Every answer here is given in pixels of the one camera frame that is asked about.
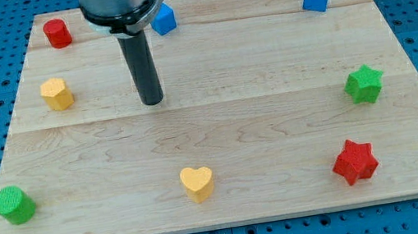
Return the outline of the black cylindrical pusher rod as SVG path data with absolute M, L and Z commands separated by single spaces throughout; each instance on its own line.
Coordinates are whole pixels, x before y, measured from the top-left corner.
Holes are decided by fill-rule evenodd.
M 163 100 L 163 89 L 149 49 L 145 32 L 119 39 L 119 46 L 143 104 L 153 106 Z

